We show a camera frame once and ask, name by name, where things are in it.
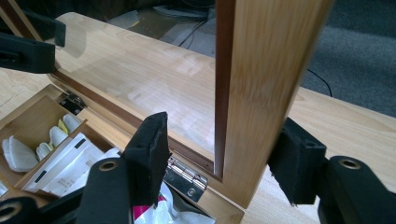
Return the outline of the metal box hinge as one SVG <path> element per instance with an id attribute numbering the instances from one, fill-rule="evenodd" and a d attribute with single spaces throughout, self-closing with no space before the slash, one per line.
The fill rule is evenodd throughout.
<path id="1" fill-rule="evenodd" d="M 208 180 L 181 161 L 168 160 L 163 181 L 195 203 L 203 196 Z"/>
<path id="2" fill-rule="evenodd" d="M 74 93 L 63 93 L 59 105 L 74 115 L 78 115 L 87 107 L 83 100 Z"/>

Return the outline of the wooden tea box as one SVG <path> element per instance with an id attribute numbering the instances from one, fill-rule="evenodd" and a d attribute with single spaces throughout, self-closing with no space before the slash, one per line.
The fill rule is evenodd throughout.
<path id="1" fill-rule="evenodd" d="M 49 84 L 0 120 L 0 182 L 7 186 L 5 194 L 0 196 L 0 202 L 8 198 L 29 196 L 34 198 L 39 206 L 44 206 L 55 199 L 45 192 L 31 193 L 22 189 L 33 174 L 12 171 L 7 165 L 1 144 L 10 136 L 16 137 L 30 149 L 36 149 L 40 143 L 48 142 L 50 129 L 69 113 L 59 105 L 63 93 L 66 92 Z M 87 107 L 78 114 L 78 118 L 82 121 L 78 131 L 84 133 L 103 151 L 111 147 L 124 149 L 137 127 L 123 120 L 117 112 L 110 112 L 87 97 L 83 102 Z M 177 154 L 172 157 L 206 177 L 209 183 L 209 176 L 203 171 L 192 167 Z M 216 224 L 239 224 L 244 216 L 240 208 L 214 192 L 208 184 L 198 203 L 168 186 L 177 195 L 177 207 L 181 207 L 184 203 L 188 204 L 214 218 Z"/>

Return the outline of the glass-paned wooden box lid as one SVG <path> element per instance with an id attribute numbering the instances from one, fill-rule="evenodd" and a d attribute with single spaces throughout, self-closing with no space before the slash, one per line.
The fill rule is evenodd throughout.
<path id="1" fill-rule="evenodd" d="M 331 6 L 218 0 L 214 57 L 69 12 L 53 75 L 122 128 L 166 112 L 174 157 L 208 180 L 197 205 L 247 207 Z"/>

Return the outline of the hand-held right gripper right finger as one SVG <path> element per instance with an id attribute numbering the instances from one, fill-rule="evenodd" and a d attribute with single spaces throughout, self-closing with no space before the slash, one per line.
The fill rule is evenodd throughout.
<path id="1" fill-rule="evenodd" d="M 326 146 L 286 119 L 268 165 L 290 203 L 319 200 L 321 224 L 396 224 L 396 193 L 364 162 L 325 157 Z"/>

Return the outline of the grey floor plate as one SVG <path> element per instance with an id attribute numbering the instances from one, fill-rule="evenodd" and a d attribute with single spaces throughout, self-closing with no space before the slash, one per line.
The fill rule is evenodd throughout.
<path id="1" fill-rule="evenodd" d="M 214 58 L 216 56 L 216 19 L 176 24 L 161 41 Z"/>

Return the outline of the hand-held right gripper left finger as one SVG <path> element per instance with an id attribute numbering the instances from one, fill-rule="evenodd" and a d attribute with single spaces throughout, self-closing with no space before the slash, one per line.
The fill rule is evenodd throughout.
<path id="1" fill-rule="evenodd" d="M 135 224 L 158 204 L 170 151 L 165 112 L 144 119 L 118 158 L 90 170 L 76 224 Z"/>

